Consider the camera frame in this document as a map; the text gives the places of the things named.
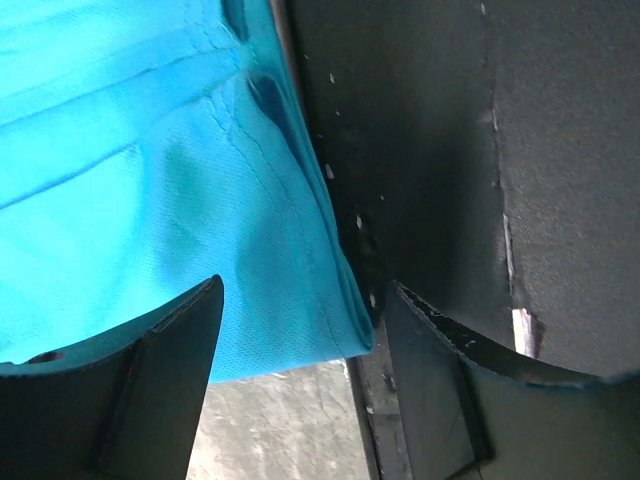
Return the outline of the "teal t shirt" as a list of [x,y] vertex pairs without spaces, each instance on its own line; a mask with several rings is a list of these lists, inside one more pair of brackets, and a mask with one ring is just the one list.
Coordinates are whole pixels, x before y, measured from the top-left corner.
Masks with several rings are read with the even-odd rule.
[[214,275],[214,382],[372,348],[270,5],[3,2],[2,360]]

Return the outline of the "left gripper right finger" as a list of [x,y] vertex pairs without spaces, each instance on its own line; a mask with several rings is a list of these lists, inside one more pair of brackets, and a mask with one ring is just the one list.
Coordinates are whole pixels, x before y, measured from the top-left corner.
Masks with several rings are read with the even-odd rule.
[[385,323],[417,479],[635,479],[639,376],[601,378],[521,355],[400,283]]

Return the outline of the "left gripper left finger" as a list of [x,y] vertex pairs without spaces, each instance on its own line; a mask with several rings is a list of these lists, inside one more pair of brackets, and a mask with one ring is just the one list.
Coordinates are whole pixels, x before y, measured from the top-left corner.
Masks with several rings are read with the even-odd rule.
[[183,479],[220,331],[219,277],[84,341],[1,366],[5,479]]

